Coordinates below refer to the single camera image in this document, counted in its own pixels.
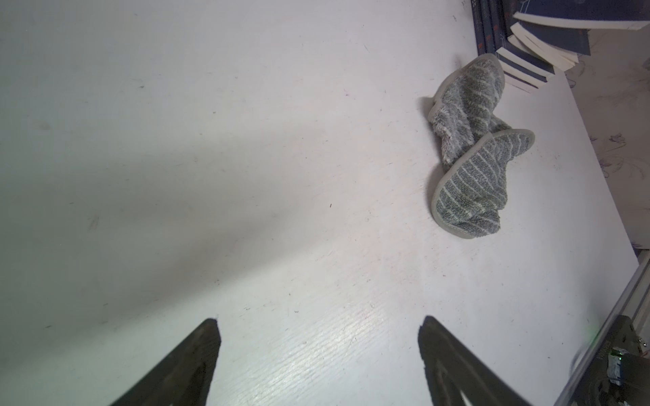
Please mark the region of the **blue book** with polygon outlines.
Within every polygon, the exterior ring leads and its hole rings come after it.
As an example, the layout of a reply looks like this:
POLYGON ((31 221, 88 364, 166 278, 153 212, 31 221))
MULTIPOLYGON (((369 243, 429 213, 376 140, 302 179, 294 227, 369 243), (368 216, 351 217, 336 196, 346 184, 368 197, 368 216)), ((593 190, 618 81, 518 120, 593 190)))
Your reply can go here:
POLYGON ((555 74, 554 67, 533 55, 506 44, 497 50, 498 58, 519 79, 530 79, 533 82, 546 83, 548 78, 555 74))
POLYGON ((536 25, 580 30, 641 30, 649 25, 649 1, 520 1, 513 17, 536 25))
POLYGON ((515 20, 509 21, 507 28, 511 45, 561 72, 576 66, 579 57, 591 55, 587 30, 536 25, 515 20))

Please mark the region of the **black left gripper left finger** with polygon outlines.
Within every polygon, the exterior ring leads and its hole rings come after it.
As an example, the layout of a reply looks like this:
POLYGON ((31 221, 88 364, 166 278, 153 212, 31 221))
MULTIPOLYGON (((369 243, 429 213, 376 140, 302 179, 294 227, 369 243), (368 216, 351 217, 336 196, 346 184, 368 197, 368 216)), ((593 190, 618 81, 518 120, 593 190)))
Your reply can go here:
POLYGON ((203 321, 115 405, 207 404, 221 346, 218 322, 203 321))

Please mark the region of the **grey patterned cloth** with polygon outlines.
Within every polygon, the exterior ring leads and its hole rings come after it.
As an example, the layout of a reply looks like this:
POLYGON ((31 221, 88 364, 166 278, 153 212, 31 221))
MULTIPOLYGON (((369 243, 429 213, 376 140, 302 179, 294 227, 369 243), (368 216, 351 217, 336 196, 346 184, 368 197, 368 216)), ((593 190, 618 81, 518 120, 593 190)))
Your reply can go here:
POLYGON ((495 115, 504 86, 499 59, 481 55, 442 82, 428 112, 443 168, 431 198, 433 219, 465 240, 499 232, 507 166, 535 142, 531 130, 512 128, 495 115))

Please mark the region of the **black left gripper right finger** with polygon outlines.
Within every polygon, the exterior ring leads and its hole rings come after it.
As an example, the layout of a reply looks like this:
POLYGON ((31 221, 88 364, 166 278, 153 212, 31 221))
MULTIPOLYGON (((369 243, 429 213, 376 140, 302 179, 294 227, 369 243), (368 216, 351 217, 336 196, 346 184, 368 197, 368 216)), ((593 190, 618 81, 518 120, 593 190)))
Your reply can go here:
POLYGON ((434 405, 529 404, 435 317, 425 317, 418 345, 434 405))

